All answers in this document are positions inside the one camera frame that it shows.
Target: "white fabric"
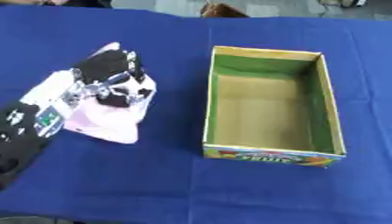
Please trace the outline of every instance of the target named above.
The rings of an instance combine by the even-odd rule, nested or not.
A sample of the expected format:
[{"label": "white fabric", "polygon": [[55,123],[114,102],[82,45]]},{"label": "white fabric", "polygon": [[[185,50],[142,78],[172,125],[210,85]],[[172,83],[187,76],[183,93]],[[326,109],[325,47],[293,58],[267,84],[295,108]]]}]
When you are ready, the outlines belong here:
[{"label": "white fabric", "polygon": [[136,142],[137,124],[144,119],[150,101],[156,93],[156,84],[145,75],[141,84],[130,78],[127,82],[114,85],[113,88],[127,88],[129,94],[134,96],[137,96],[138,90],[142,88],[152,92],[146,99],[135,101],[128,108],[104,106],[94,97],[90,97],[66,121],[65,129],[111,142],[122,144]]}]

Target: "table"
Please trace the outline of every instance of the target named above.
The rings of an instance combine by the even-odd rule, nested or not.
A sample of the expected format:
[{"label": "table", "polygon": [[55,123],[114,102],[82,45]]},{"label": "table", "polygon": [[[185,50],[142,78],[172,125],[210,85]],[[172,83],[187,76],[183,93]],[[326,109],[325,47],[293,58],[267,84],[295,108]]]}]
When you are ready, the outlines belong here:
[{"label": "table", "polygon": [[[390,223],[392,24],[322,18],[199,19],[142,10],[0,8],[0,104],[119,41],[157,82],[134,145],[60,133],[0,211],[126,223]],[[323,52],[347,158],[328,169],[204,159],[212,46]]]}]

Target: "brown object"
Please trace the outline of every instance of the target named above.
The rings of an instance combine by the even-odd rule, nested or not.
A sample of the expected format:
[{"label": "brown object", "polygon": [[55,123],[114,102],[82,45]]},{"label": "brown object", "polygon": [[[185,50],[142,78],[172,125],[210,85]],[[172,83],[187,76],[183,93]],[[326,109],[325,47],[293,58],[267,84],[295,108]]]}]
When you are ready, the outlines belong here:
[{"label": "brown object", "polygon": [[225,3],[207,3],[200,11],[203,18],[248,18],[249,16]]}]

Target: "cardboard box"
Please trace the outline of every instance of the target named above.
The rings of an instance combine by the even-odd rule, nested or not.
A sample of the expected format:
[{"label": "cardboard box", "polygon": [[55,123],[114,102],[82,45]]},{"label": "cardboard box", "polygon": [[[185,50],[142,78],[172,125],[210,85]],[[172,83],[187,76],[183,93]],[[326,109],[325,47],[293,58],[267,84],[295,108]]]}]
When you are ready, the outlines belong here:
[{"label": "cardboard box", "polygon": [[316,166],[345,157],[322,53],[216,46],[208,85],[205,157]]}]

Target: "white label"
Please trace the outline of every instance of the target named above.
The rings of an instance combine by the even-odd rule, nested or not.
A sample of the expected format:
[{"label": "white label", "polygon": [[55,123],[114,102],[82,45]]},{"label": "white label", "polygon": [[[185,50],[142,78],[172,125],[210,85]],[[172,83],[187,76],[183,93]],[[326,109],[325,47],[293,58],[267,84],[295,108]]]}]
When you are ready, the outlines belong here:
[{"label": "white label", "polygon": [[362,6],[365,3],[366,3],[366,0],[360,0],[360,1],[358,1],[357,6]]}]

